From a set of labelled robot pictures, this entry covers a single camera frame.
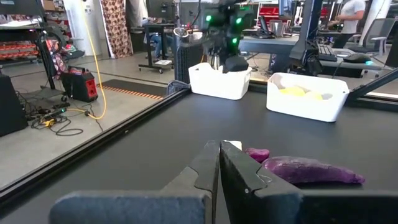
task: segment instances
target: patterned curtain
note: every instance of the patterned curtain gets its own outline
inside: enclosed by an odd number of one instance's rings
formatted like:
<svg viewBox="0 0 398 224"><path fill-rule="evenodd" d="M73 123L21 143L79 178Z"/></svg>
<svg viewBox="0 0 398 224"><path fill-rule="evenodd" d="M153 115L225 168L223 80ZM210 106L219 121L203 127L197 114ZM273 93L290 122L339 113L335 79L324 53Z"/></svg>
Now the patterned curtain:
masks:
<svg viewBox="0 0 398 224"><path fill-rule="evenodd" d="M126 0L101 0L101 6L111 57L131 56L130 33L126 27Z"/></svg>

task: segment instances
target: office chair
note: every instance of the office chair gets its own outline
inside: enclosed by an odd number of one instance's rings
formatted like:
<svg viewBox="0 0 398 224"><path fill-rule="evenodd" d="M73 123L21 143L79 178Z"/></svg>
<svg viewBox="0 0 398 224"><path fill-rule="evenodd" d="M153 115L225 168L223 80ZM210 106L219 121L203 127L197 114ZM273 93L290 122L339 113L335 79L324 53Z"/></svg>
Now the office chair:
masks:
<svg viewBox="0 0 398 224"><path fill-rule="evenodd" d="M386 52L386 41L392 26L396 22L393 18L375 19L364 37L362 46L350 47L357 53L373 54L382 56Z"/></svg>

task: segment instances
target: keyboard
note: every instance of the keyboard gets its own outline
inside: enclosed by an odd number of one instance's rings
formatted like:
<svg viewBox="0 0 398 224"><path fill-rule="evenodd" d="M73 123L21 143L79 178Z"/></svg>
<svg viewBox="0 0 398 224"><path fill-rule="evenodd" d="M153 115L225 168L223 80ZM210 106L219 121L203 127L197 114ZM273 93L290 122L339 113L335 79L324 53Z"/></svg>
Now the keyboard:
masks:
<svg viewBox="0 0 398 224"><path fill-rule="evenodd" d="M318 50L319 50L319 60L337 62L336 54L329 45L318 44Z"/></svg>

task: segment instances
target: white shirt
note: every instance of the white shirt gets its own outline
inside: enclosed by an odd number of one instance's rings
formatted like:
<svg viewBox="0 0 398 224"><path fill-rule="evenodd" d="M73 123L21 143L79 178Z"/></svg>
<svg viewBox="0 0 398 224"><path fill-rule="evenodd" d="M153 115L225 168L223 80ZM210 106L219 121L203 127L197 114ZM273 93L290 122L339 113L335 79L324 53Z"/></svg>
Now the white shirt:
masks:
<svg viewBox="0 0 398 224"><path fill-rule="evenodd" d="M349 0L341 9L341 15L354 16L359 11L365 11L365 0ZM342 34L355 34L358 21L344 21Z"/></svg>

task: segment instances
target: computer mouse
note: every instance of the computer mouse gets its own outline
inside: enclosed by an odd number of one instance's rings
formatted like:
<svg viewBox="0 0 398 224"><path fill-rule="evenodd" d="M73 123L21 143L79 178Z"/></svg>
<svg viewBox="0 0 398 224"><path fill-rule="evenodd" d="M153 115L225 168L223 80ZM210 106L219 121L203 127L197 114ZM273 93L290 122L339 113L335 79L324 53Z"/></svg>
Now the computer mouse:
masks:
<svg viewBox="0 0 398 224"><path fill-rule="evenodd" d="M366 63L368 61L371 61L371 58L363 53L355 53L345 57L343 60L349 63Z"/></svg>

